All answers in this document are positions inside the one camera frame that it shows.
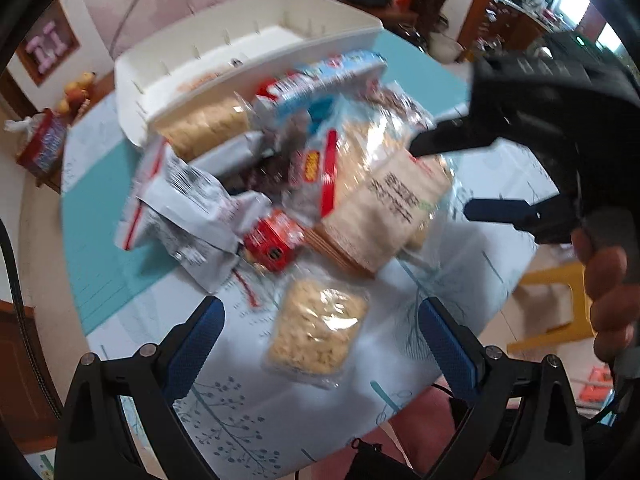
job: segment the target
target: red label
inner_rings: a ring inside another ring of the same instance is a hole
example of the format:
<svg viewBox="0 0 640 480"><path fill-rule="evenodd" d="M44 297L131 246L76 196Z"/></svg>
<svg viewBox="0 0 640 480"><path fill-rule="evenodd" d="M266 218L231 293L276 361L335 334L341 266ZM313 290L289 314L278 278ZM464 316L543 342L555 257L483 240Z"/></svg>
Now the red label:
<svg viewBox="0 0 640 480"><path fill-rule="evenodd" d="M244 246L258 263L271 272L283 270L295 257L302 241L302 228L279 209L260 220L244 236Z"/></svg>
<svg viewBox="0 0 640 480"><path fill-rule="evenodd" d="M302 178L305 182L315 182L318 180L320 172L320 152L313 151L306 154L305 163L302 169Z"/></svg>
<svg viewBox="0 0 640 480"><path fill-rule="evenodd" d="M320 199L320 218L324 218L334 210L335 172L338 151L338 132L330 130L326 140L324 169L322 170L322 196Z"/></svg>

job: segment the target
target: plastic stool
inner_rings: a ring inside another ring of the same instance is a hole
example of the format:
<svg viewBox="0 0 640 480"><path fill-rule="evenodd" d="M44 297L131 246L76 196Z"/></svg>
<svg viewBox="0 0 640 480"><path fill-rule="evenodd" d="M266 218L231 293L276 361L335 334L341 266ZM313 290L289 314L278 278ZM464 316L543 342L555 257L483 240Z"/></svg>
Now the plastic stool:
<svg viewBox="0 0 640 480"><path fill-rule="evenodd" d="M571 289L574 304L574 320L564 325L550 328L546 333L536 335L507 345L507 352L526 350L537 346L569 343L593 337L591 328L591 300L584 291L584 267L580 262L555 269L538 270L523 276L519 285L551 285L562 283Z"/></svg>

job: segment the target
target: white container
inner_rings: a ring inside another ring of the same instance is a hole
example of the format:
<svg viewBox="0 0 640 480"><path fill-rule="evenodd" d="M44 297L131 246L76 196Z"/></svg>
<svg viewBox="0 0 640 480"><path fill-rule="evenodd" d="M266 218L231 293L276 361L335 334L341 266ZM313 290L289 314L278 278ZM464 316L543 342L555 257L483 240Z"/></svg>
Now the white container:
<svg viewBox="0 0 640 480"><path fill-rule="evenodd" d="M213 6L118 58L120 126L133 144L143 146L149 123L229 78L242 86L337 52L371 48L381 30L379 19L335 0L231 0ZM242 65L231 68L234 59ZM268 67L257 68L264 62ZM242 75L247 71L249 78ZM223 87L229 95L228 85ZM247 88L233 90L245 94Z"/></svg>
<svg viewBox="0 0 640 480"><path fill-rule="evenodd" d="M432 32L429 35L429 55L442 64L453 63L464 48L449 36L439 32Z"/></svg>

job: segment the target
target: human hand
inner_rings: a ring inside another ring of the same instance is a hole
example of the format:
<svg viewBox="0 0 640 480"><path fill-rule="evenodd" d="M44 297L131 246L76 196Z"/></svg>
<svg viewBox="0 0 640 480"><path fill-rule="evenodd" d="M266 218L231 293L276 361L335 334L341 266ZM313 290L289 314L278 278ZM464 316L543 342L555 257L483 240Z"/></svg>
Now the human hand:
<svg viewBox="0 0 640 480"><path fill-rule="evenodd" d="M598 333L593 350L609 363L634 336L640 319L640 285L622 283L626 274L626 253L621 247L594 251L584 229L571 233L575 254L585 265L584 289L593 300L591 326Z"/></svg>

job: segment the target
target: picture frame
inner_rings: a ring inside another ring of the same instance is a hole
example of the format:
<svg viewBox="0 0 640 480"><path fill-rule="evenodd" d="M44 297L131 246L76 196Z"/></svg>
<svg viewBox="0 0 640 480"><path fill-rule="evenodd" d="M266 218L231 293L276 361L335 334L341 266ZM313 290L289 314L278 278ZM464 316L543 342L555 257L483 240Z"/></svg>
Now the picture frame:
<svg viewBox="0 0 640 480"><path fill-rule="evenodd" d="M15 53L32 81L41 86L79 47L62 4L54 0L30 28Z"/></svg>

